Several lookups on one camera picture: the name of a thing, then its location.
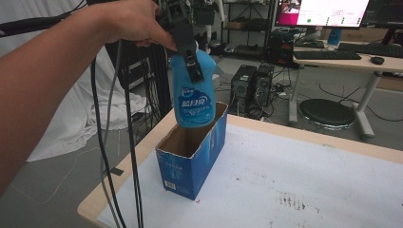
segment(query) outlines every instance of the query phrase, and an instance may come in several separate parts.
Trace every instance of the hand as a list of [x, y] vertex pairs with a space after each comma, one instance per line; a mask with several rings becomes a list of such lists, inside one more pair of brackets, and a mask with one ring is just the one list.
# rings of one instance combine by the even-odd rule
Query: hand
[[104, 5], [112, 22], [109, 42], [125, 39], [137, 41], [138, 46], [154, 43], [176, 50], [172, 35], [155, 19], [162, 11], [152, 0], [121, 0], [100, 5]]

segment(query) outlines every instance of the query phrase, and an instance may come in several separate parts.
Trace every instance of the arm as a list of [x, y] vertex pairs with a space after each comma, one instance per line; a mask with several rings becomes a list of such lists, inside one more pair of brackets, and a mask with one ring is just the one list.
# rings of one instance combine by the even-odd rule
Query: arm
[[157, 9], [151, 0], [96, 4], [0, 58], [0, 196], [105, 43], [122, 38], [175, 49], [154, 19]]

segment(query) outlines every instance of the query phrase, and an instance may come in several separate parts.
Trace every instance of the computer tower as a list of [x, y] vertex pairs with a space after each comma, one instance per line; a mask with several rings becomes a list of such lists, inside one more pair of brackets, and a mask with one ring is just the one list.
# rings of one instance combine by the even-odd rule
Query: computer tower
[[277, 66], [298, 68], [293, 62], [294, 34], [292, 30], [274, 30], [268, 40], [265, 53], [267, 63]]
[[256, 71], [255, 99], [259, 105], [269, 105], [274, 70], [275, 67], [273, 65], [262, 64]]
[[241, 65], [231, 80], [230, 109], [246, 112], [254, 99], [256, 86], [255, 66]]

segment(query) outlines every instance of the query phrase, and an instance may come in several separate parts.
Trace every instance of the black stool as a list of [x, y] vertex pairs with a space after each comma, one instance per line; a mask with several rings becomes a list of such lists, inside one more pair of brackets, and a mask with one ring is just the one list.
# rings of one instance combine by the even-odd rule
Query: black stool
[[352, 109], [325, 99], [303, 101], [298, 107], [298, 112], [305, 121], [325, 129], [347, 129], [355, 122]]

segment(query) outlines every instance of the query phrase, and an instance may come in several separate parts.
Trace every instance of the blue spray bottle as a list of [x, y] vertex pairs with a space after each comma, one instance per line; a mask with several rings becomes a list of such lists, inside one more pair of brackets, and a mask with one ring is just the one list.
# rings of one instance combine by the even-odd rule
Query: blue spray bottle
[[186, 64], [180, 54], [173, 55], [170, 62], [175, 118], [186, 128], [208, 125], [214, 121], [216, 113], [212, 79], [216, 63], [200, 49], [196, 56], [200, 67], [195, 66], [193, 71], [188, 70], [189, 63]]

